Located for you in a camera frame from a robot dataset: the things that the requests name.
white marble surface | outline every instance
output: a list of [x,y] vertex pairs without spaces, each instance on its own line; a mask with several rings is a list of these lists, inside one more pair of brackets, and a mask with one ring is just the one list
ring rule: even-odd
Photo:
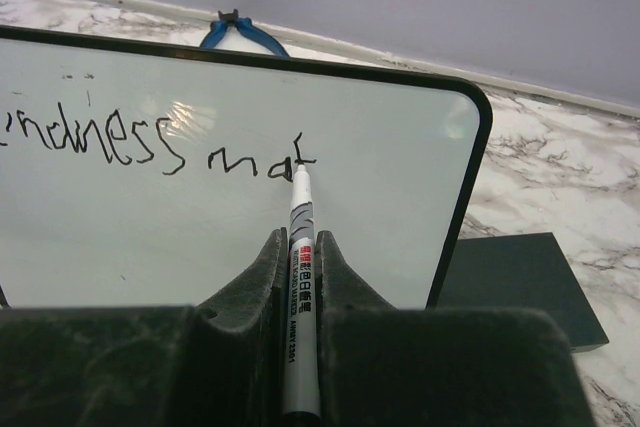
[[[185,45],[207,32],[85,0],[0,0],[0,23]],[[262,52],[241,37],[224,42]],[[556,235],[611,341],[575,355],[594,414],[602,426],[640,426],[640,120],[513,92],[487,95],[494,125],[462,236]]]

whiteboard black frame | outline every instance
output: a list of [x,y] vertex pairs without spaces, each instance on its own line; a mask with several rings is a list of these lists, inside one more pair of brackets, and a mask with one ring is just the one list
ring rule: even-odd
[[458,234],[460,233],[460,228],[462,227],[464,215],[467,210],[467,205],[469,204],[469,199],[471,198],[471,192],[480,169],[480,163],[493,123],[491,104],[482,90],[475,84],[464,79],[436,74],[408,72],[379,67],[363,67],[318,60],[282,58],[254,53],[204,50],[182,45],[68,34],[20,27],[0,26],[0,39],[424,87],[457,92],[467,96],[478,109],[480,121],[464,179],[460,187],[460,193],[458,194],[458,200],[456,201],[451,223],[449,224],[449,230],[444,245],[442,246],[442,253],[438,261],[438,266],[436,267],[431,290],[427,296],[426,307],[434,307],[436,305],[438,296],[442,290],[442,285],[444,284],[449,263],[451,262],[451,257],[453,256],[453,250],[458,239]]

marker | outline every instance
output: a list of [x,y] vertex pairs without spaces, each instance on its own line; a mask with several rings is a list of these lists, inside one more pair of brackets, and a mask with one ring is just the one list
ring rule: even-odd
[[283,426],[320,426],[313,268],[311,181],[304,165],[293,175],[289,230],[289,302],[285,325]]

pliers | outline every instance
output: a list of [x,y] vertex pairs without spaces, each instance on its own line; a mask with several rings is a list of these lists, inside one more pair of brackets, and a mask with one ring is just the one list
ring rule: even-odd
[[240,35],[262,45],[275,55],[289,57],[282,44],[264,30],[254,26],[249,17],[238,17],[238,9],[233,9],[230,14],[218,11],[218,20],[211,22],[211,31],[202,39],[200,47],[203,49],[215,48],[227,33],[230,25],[235,26]]

whiteboard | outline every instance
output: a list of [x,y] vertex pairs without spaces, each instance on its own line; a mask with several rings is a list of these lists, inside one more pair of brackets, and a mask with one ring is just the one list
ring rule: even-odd
[[288,227],[298,158],[315,160],[317,231],[365,281],[398,307],[441,286],[491,125],[472,84],[0,37],[0,283],[13,307],[201,302]]

